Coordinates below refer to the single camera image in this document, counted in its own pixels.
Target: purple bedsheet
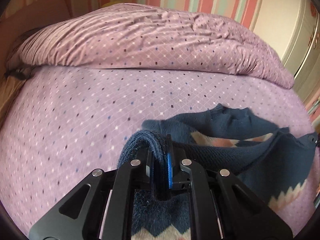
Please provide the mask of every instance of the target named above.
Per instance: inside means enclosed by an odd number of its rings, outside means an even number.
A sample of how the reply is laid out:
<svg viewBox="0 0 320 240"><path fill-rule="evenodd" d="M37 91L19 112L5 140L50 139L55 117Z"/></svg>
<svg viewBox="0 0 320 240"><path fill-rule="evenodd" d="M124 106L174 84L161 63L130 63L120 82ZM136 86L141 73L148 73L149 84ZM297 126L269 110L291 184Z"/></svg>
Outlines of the purple bedsheet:
<svg viewBox="0 0 320 240"><path fill-rule="evenodd" d="M145 119L199 112L218 103L313 132L293 90L253 77L175 70L40 67L0 132L0 200L27 234L95 168L116 168L122 146ZM303 192L278 214L297 234L314 212L319 153Z"/></svg>

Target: bedding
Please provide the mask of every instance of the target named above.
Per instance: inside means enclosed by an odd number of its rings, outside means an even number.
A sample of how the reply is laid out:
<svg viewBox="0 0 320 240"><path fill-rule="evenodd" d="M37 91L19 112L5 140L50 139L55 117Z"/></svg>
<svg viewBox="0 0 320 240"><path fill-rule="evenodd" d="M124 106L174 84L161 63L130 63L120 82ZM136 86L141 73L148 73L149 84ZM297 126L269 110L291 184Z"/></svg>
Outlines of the bedding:
<svg viewBox="0 0 320 240"><path fill-rule="evenodd" d="M23 33L70 18L64 0L39 0L0 22L0 75L5 72L6 57L12 44Z"/></svg>
<svg viewBox="0 0 320 240"><path fill-rule="evenodd" d="M249 107L301 137L313 133L276 52L216 15L117 4L31 35L7 70L37 67L0 131L0 199L30 227L95 168L116 168L124 143L146 119ZM294 201L272 208L297 234L313 214L319 152ZM156 239L190 239L169 227ZM152 239L142 229L134 239Z"/></svg>
<svg viewBox="0 0 320 240"><path fill-rule="evenodd" d="M291 88L277 53L229 18L116 4L50 25L27 39L7 69L29 65L202 70L259 77Z"/></svg>
<svg viewBox="0 0 320 240"><path fill-rule="evenodd" d="M95 168L116 168L146 119L249 107L295 137L314 130L293 90L252 77L194 71L41 67L18 95L0 132L0 198L25 233ZM319 153L293 202L277 213L297 234L313 214ZM170 232L184 237L170 227ZM136 239L148 233L141 231Z"/></svg>

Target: pillow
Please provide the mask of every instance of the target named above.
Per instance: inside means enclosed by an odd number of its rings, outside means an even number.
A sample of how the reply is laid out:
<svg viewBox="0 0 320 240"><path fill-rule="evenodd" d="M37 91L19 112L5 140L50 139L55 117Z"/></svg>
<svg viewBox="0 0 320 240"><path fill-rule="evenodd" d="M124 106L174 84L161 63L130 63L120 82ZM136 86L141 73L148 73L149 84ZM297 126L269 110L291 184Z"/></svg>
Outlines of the pillow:
<svg viewBox="0 0 320 240"><path fill-rule="evenodd" d="M11 56L14 55L17 46L30 36L29 30L69 18L70 14L64 0L39 0L0 22L0 128L11 103L25 83L12 76L5 78L5 62L8 53Z"/></svg>
<svg viewBox="0 0 320 240"><path fill-rule="evenodd" d="M139 4L50 25L16 54L28 65L199 70L258 77L284 88L294 83L277 53L236 21ZM8 62L10 69L17 65Z"/></svg>

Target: knit sweater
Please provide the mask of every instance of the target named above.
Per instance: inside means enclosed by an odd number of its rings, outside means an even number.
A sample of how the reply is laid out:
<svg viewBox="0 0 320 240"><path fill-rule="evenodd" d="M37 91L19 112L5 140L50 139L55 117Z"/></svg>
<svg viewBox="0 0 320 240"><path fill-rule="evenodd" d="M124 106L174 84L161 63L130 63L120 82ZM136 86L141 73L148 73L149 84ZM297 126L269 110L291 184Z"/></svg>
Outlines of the knit sweater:
<svg viewBox="0 0 320 240"><path fill-rule="evenodd" d="M190 227L186 194L173 198L169 194L167 134L174 147L184 149L187 158L208 170L230 170L270 206L303 185L317 138L316 133L295 138L288 127L279 128L248 108L231 109L221 104L201 113L145 120L142 128L127 141L118 162L120 167L134 159L141 147L149 147L155 156L153 190L135 193L132 235L142 228L157 236L170 225L180 233Z"/></svg>

